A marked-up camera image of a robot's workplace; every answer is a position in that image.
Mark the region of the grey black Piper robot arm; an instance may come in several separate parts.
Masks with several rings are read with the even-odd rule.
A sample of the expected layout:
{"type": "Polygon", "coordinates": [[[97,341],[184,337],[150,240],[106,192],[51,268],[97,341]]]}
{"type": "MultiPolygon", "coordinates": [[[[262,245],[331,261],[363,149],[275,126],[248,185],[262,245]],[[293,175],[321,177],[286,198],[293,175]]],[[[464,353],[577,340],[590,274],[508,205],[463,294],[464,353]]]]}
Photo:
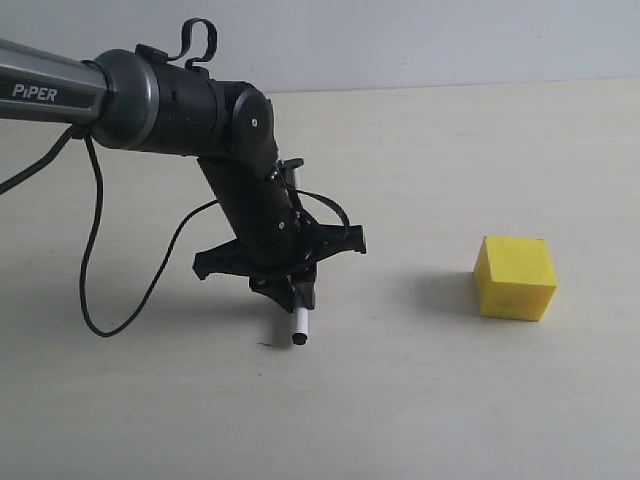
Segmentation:
{"type": "Polygon", "coordinates": [[[195,158],[235,233],[195,256],[195,274],[245,277],[287,311],[314,308],[320,261],[366,250],[361,226],[322,225],[303,208],[302,160],[280,159],[272,104],[249,83],[174,66],[144,45],[79,62],[3,41],[1,115],[69,124],[110,149],[195,158]]]}

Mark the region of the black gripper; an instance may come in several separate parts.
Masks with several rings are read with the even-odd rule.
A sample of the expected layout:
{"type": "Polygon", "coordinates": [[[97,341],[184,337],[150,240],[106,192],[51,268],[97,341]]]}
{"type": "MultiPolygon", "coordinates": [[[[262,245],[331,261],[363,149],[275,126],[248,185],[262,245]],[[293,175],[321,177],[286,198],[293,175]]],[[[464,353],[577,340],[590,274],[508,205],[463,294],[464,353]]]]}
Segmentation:
{"type": "Polygon", "coordinates": [[[252,292],[269,298],[287,313],[292,313],[294,292],[291,283],[296,283],[296,307],[314,309],[314,280],[318,264],[343,252],[367,253],[362,225],[319,224],[299,231],[296,240],[293,257],[275,266],[259,265],[251,258],[249,248],[236,239],[197,253],[193,270],[200,280],[211,274],[247,277],[252,292]]]}

